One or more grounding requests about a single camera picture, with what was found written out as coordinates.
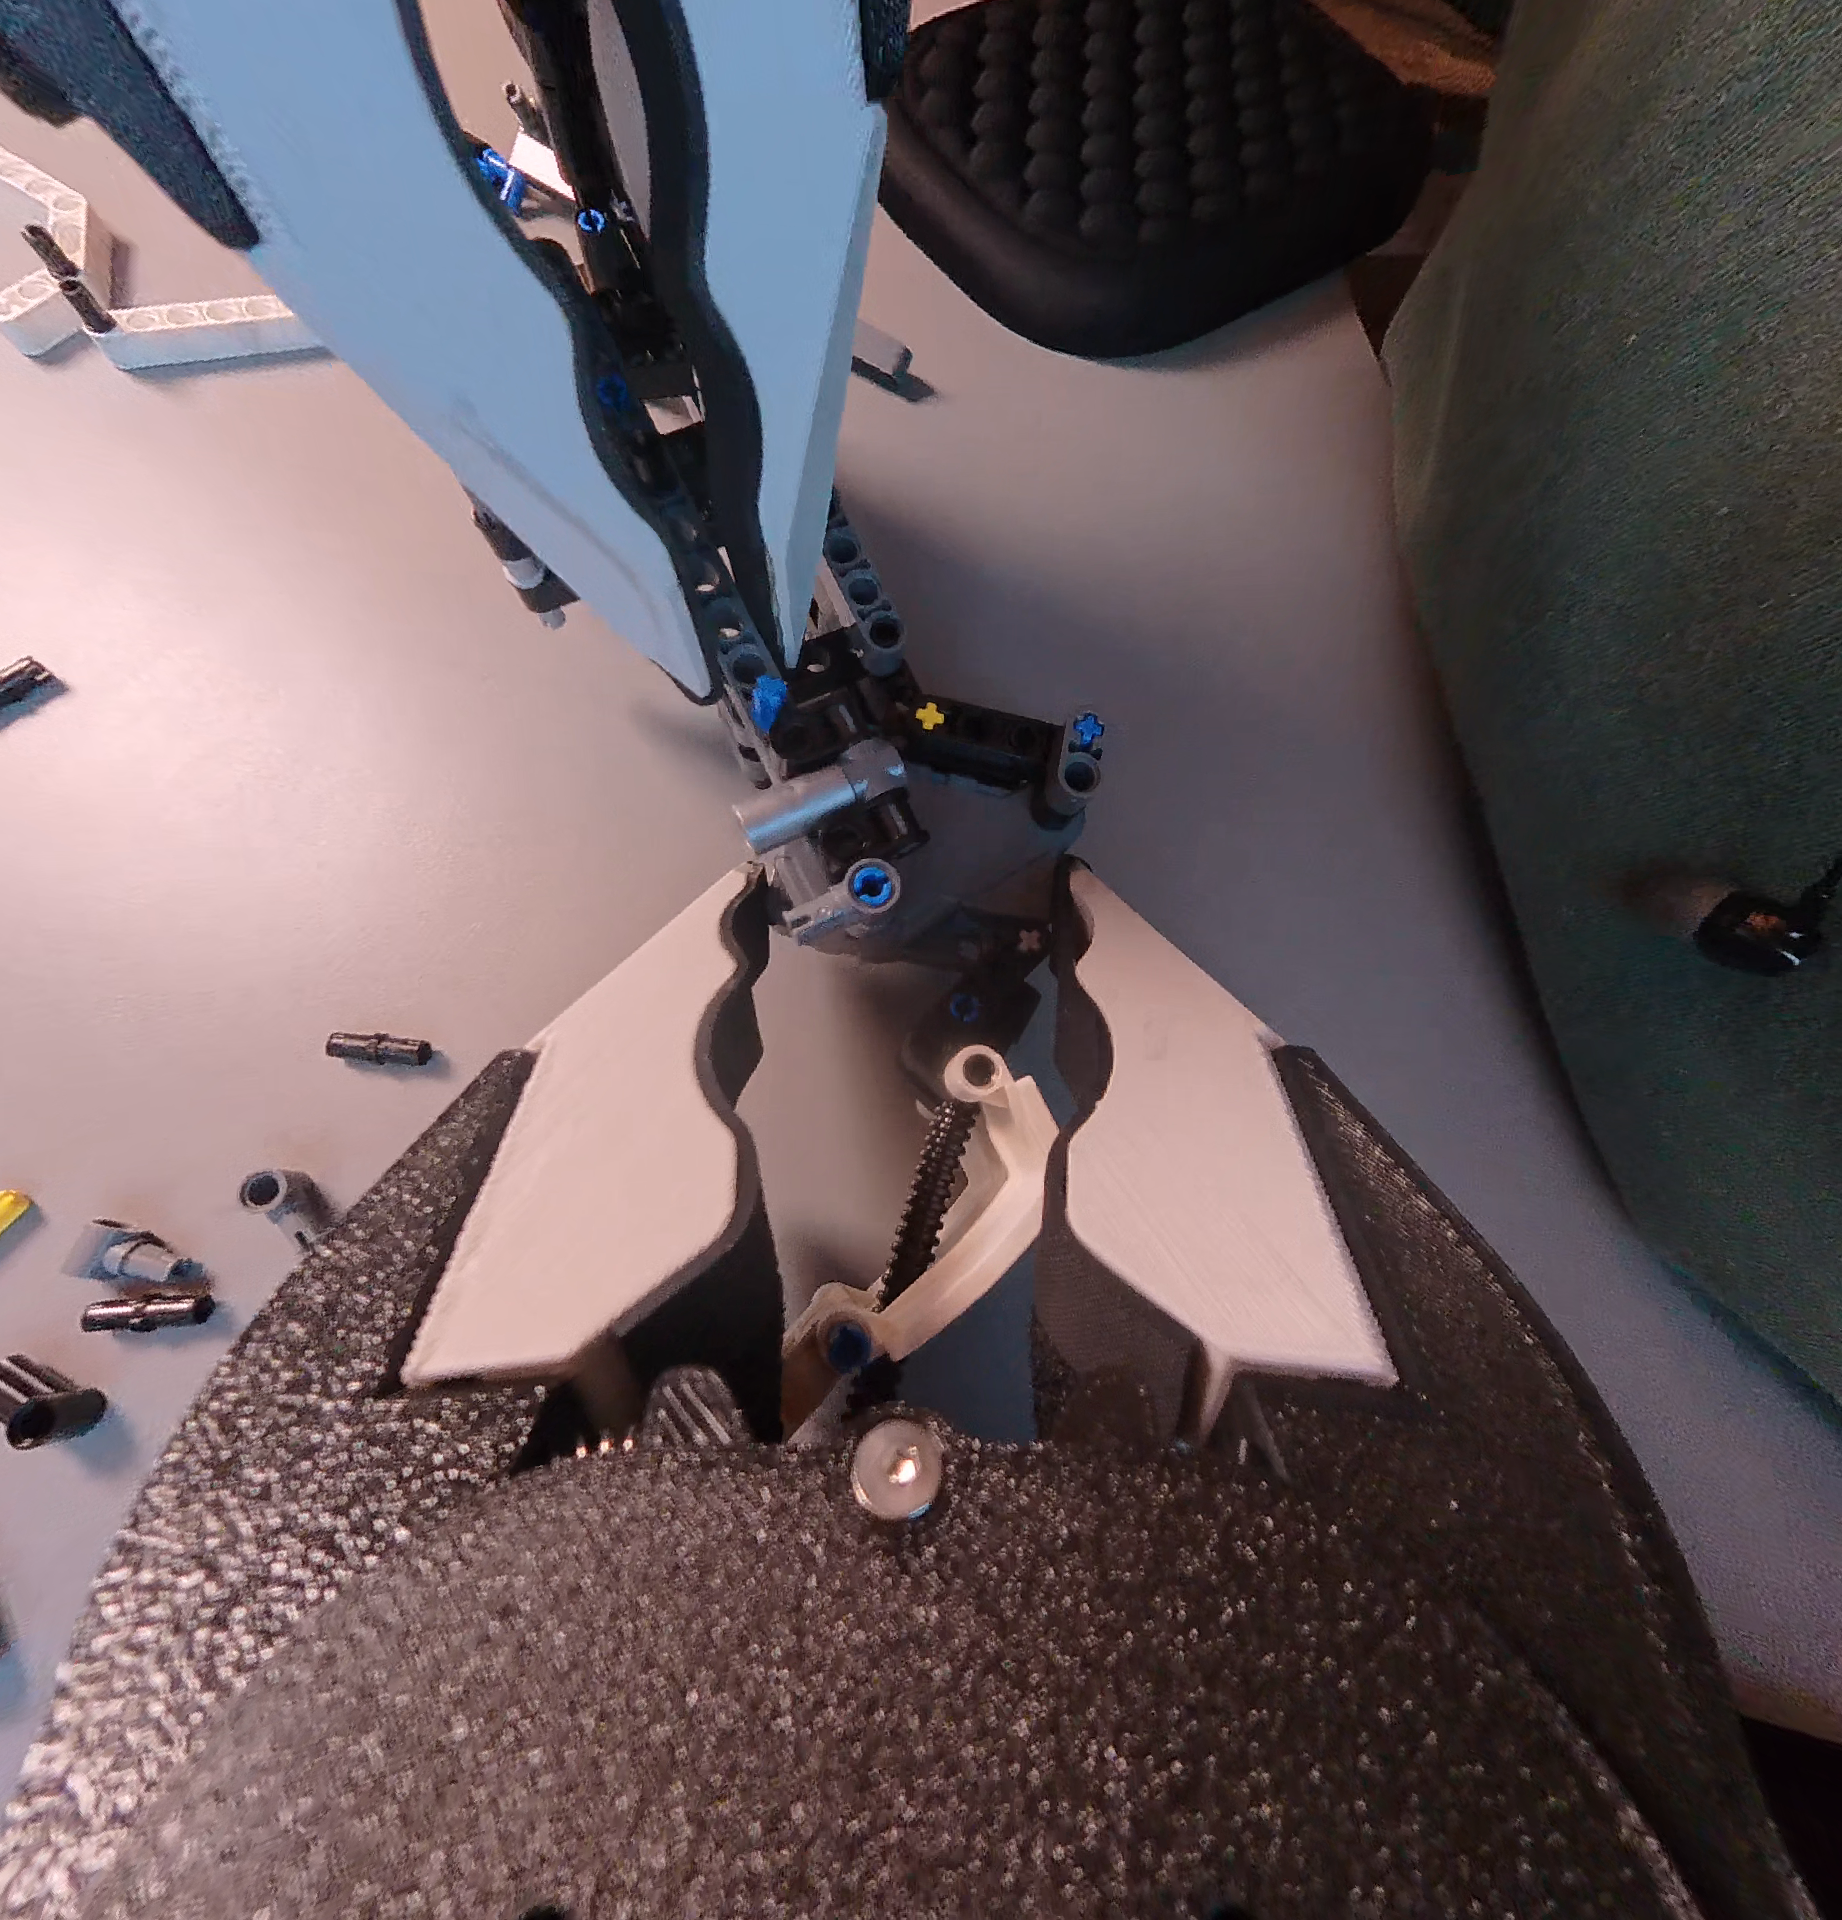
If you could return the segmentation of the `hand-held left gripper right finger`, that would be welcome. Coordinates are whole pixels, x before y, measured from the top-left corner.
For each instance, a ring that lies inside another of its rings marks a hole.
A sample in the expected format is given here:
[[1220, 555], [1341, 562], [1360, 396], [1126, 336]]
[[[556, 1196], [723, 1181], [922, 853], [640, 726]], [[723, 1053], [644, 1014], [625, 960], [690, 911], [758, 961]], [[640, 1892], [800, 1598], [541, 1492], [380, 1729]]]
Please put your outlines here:
[[1037, 1325], [1128, 1437], [1286, 1458], [1281, 1417], [1394, 1415], [1394, 1359], [1281, 1036], [1087, 863], [1057, 876], [1057, 1070]]

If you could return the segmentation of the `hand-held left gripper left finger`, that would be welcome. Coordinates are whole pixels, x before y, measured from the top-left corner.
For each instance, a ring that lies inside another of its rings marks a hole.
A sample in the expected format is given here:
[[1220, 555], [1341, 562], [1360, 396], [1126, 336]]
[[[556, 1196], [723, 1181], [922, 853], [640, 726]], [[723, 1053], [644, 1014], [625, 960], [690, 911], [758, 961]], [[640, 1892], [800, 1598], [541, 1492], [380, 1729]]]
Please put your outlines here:
[[710, 1365], [781, 1441], [786, 1304], [758, 1140], [769, 961], [759, 868], [713, 879], [535, 1044], [535, 1070], [398, 1379], [577, 1384], [633, 1425], [671, 1365]]

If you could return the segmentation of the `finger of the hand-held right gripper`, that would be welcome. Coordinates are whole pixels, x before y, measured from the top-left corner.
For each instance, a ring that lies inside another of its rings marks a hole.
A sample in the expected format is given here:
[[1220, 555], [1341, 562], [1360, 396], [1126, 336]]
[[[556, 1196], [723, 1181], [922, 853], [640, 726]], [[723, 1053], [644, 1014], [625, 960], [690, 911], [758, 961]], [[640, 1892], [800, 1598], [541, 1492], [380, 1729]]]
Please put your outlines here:
[[697, 367], [718, 543], [800, 656], [828, 525], [884, 106], [849, 0], [625, 5], [655, 282]]
[[596, 405], [596, 327], [464, 161], [419, 5], [118, 5], [260, 228], [260, 276], [690, 699], [674, 543]]

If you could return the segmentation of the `toy brick vehicle chassis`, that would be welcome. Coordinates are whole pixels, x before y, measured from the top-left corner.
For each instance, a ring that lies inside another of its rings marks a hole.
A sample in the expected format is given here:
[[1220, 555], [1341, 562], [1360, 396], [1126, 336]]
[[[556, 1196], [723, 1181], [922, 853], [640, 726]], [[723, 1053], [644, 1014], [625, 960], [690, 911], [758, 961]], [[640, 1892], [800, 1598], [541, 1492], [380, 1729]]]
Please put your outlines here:
[[[1057, 1126], [1007, 1050], [1038, 1006], [1026, 975], [1054, 941], [1054, 857], [1084, 823], [1096, 761], [1077, 726], [975, 711], [997, 736], [968, 739], [968, 711], [922, 699], [902, 622], [834, 500], [800, 656], [781, 663], [759, 638], [718, 543], [697, 367], [655, 282], [625, 5], [507, 13], [577, 207], [596, 405], [671, 529], [713, 695], [758, 787], [737, 828], [743, 868], [763, 874], [769, 934], [821, 952], [960, 969], [912, 1036], [908, 1070], [936, 1114], [884, 1274], [818, 1287], [786, 1326], [781, 1431], [800, 1431], [838, 1379], [894, 1370], [985, 1304], [1045, 1227]], [[866, 90], [884, 101], [908, 10], [860, 13]]]

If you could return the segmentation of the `grey desk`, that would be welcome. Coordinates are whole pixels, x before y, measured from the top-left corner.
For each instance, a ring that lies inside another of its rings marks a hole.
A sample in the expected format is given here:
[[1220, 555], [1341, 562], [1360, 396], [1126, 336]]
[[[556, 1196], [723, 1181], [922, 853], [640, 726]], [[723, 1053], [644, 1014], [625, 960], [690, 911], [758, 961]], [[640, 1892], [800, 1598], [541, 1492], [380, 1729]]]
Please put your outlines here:
[[[118, 237], [120, 306], [279, 295], [78, 118], [0, 146]], [[54, 249], [0, 210], [0, 290]], [[1337, 282], [1199, 347], [1077, 362], [955, 292], [873, 207], [834, 487], [930, 693], [1103, 724], [1084, 863], [1281, 1044], [1316, 1050], [1590, 1370], [1748, 1715], [1842, 1735], [1842, 1443], [1666, 1278], [1539, 1044], [1456, 817], [1392, 532], [1387, 377]], [[0, 1431], [0, 1799], [146, 1475], [310, 1256], [239, 1181], [363, 1196], [492, 1067], [746, 863], [718, 695], [628, 645], [325, 343], [118, 368], [0, 339], [0, 1361], [99, 1387]], [[866, 1283], [918, 1147], [897, 1067], [940, 975], [769, 936], [737, 1090], [795, 1321]], [[367, 1070], [330, 1033], [435, 1044]], [[216, 1313], [83, 1334], [99, 1219]]]

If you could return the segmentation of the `white bent toy brick beam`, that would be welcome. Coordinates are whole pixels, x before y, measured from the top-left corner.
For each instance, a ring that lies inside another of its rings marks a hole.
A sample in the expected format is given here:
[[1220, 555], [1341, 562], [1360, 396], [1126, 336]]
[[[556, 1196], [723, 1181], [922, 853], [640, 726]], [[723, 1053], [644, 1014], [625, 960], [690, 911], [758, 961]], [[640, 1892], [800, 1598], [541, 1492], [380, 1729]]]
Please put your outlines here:
[[68, 339], [92, 336], [118, 362], [118, 343], [92, 331], [92, 309], [113, 309], [118, 295], [118, 237], [92, 202], [44, 166], [0, 146], [0, 210], [19, 228], [44, 228], [54, 249], [34, 253], [29, 272], [0, 290], [0, 339], [23, 355], [44, 355]]

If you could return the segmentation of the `white straight toy brick beam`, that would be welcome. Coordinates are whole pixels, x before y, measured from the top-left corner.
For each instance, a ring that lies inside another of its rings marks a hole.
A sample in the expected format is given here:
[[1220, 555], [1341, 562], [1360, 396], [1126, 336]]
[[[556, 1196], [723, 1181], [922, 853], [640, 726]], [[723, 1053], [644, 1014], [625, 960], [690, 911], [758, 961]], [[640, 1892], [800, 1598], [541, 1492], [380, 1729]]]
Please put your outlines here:
[[279, 295], [216, 295], [174, 306], [120, 306], [93, 347], [128, 373], [195, 368], [248, 355], [322, 352], [322, 339]]

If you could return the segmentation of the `black angled toy brick connector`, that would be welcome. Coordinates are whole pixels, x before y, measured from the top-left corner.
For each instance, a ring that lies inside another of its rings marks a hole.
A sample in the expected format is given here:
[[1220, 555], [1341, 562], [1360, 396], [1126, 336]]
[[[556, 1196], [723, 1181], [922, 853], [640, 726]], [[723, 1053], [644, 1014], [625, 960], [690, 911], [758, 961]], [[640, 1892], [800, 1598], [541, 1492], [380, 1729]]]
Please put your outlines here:
[[0, 1361], [0, 1431], [9, 1447], [34, 1451], [93, 1431], [108, 1417], [108, 1398], [86, 1387], [39, 1359]]

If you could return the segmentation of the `person's green sweater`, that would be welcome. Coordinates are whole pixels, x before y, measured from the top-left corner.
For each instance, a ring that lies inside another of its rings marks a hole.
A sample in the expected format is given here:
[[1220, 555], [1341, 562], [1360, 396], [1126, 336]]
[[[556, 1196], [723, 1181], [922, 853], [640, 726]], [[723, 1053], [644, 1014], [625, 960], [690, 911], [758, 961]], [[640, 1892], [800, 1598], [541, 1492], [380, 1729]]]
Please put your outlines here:
[[1636, 896], [1842, 848], [1842, 0], [1517, 5], [1387, 331], [1394, 525], [1636, 1227], [1842, 1406], [1842, 896], [1752, 979]]

